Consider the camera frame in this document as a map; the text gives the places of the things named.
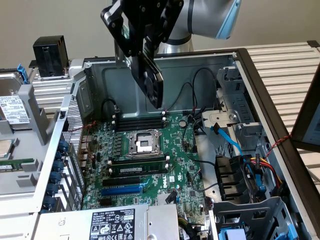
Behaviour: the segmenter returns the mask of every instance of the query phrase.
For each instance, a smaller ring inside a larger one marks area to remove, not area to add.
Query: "electronic component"
[[[178,193],[175,191],[175,190],[173,190],[169,195],[168,195],[168,197],[165,199],[165,202],[167,203],[167,204],[170,204],[170,203],[174,203],[174,204],[176,204],[177,203],[177,195],[178,195]]]
[[[42,78],[67,74],[69,60],[63,35],[39,37],[33,44],[33,51]]]
[[[98,152],[98,153],[96,154],[96,161],[97,161],[98,163],[101,162],[101,153],[100,153],[100,152]]]
[[[190,173],[187,171],[186,172],[186,181],[187,181],[187,183],[188,183],[188,185],[190,185],[191,184],[191,176],[190,176]]]
[[[128,160],[113,160],[110,169],[112,177],[129,177],[149,174],[167,173],[164,156],[151,158],[133,158]]]
[[[187,122],[185,121],[185,120],[180,120],[179,121],[179,127],[181,128],[181,129],[185,129],[186,127],[187,127]]]
[[[136,177],[123,177],[123,178],[109,178],[102,181],[104,187],[108,186],[120,186],[120,185],[130,185],[130,184],[140,184],[140,178]]]
[[[196,192],[195,191],[190,191],[189,192],[189,196],[190,197],[195,197],[196,196]]]
[[[106,188],[101,190],[101,196],[112,196],[121,194],[142,194],[143,187],[140,185]]]
[[[112,199],[111,198],[102,198],[99,200],[100,206],[112,206]]]
[[[200,205],[199,205],[199,208],[200,208],[200,214],[202,214],[203,211],[204,211],[204,205],[203,205],[203,204],[200,204]]]

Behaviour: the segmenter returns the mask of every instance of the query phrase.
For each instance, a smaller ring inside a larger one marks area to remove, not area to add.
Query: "hard drive label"
[[[89,240],[134,240],[135,209],[92,214]]]
[[[0,96],[0,107],[10,124],[28,124],[29,117],[18,96]]]

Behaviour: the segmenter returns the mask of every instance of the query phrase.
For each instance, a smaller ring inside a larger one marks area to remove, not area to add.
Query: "sticker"
[[[18,96],[0,96],[0,107],[9,124],[28,124],[24,104]]]
[[[94,212],[89,240],[135,240],[135,209]]]
[[[179,227],[179,233],[180,233],[180,236],[183,236],[183,240],[190,239],[190,237],[187,235],[186,231],[181,227]]]
[[[142,167],[120,169],[120,173],[142,172]]]
[[[0,166],[0,171],[8,171],[8,170],[12,170],[13,167],[12,165],[2,165]]]

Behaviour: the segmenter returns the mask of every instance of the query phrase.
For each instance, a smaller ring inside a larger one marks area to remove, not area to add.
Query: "black plastic part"
[[[140,184],[140,177],[109,178],[102,181],[104,187],[133,184]]]
[[[306,41],[312,48],[320,48],[320,44],[316,40]]]
[[[219,124],[216,122],[215,125],[213,126],[213,131],[215,134],[219,134],[218,130],[220,129]]]
[[[100,153],[100,152],[98,152],[98,153],[96,154],[96,161],[97,161],[98,163],[101,162],[101,153]]]
[[[193,33],[192,32],[192,16],[194,13],[194,3],[195,3],[195,0],[189,0],[187,27],[188,27],[188,32],[191,34]]]
[[[170,193],[170,195],[165,199],[165,202],[166,202],[166,204],[170,204],[170,203],[174,203],[174,204],[176,204],[177,203],[177,192],[176,191],[172,191],[171,193]]]
[[[29,64],[29,68],[33,69],[33,68],[37,68],[37,60],[31,60],[30,64]]]
[[[33,44],[33,51],[42,78],[65,75],[69,60],[63,35],[39,37]]]
[[[116,122],[116,132],[139,131],[148,129],[163,129],[165,123],[162,116],[143,118],[122,118]]]
[[[111,197],[110,198],[102,198],[99,200],[99,202],[100,202],[100,206],[104,206],[104,207],[112,205]]]
[[[241,167],[239,157],[216,157],[215,174],[222,201],[234,204],[249,203],[250,196]]]
[[[187,43],[191,39],[191,36],[192,35],[190,34],[187,37],[182,38],[182,39],[168,39],[168,41],[166,41],[166,43],[169,45],[174,45],[174,46],[182,45],[182,44]]]

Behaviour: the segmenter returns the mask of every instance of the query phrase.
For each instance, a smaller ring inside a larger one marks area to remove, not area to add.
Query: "ventilation grille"
[[[81,119],[77,99],[74,96],[70,101],[66,117],[69,123],[69,128],[68,131],[63,132],[63,137],[68,143],[73,144],[75,154],[77,155],[81,142],[82,127],[84,125]]]

